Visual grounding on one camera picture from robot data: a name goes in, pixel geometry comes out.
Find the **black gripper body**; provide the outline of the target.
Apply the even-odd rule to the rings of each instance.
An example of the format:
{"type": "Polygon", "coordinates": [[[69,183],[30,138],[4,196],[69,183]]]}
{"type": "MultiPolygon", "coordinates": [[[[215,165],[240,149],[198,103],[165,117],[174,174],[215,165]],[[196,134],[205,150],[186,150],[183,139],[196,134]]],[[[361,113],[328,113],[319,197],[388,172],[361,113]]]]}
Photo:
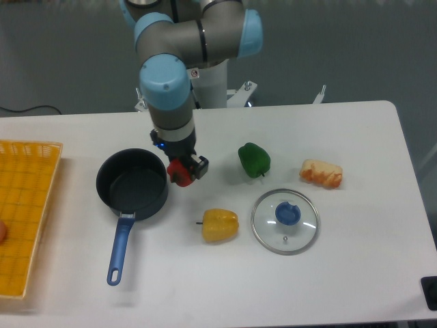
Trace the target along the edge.
{"type": "Polygon", "coordinates": [[[190,157],[192,154],[196,154],[196,134],[195,129],[190,133],[188,137],[178,141],[169,141],[158,136],[156,129],[150,132],[152,143],[160,150],[162,150],[171,161],[174,158],[183,156],[190,157]]]}

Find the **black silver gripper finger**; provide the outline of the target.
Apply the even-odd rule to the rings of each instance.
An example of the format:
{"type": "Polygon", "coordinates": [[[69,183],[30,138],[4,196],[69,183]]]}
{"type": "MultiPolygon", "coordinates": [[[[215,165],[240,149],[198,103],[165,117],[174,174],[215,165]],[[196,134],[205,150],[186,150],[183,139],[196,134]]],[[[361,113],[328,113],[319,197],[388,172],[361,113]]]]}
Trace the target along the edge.
{"type": "Polygon", "coordinates": [[[209,161],[204,156],[191,154],[188,160],[188,172],[191,180],[200,180],[208,171],[209,161]]]}

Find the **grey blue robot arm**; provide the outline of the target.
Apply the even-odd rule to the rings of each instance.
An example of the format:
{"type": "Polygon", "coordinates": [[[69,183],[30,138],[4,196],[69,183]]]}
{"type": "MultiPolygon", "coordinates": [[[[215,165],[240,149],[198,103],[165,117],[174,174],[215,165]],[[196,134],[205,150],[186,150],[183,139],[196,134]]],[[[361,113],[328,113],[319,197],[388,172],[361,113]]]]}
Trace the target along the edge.
{"type": "Polygon", "coordinates": [[[260,52],[261,17],[241,1],[120,1],[119,7],[134,33],[150,137],[169,158],[171,182],[186,187],[208,170],[195,151],[198,102],[188,70],[260,52]]]}

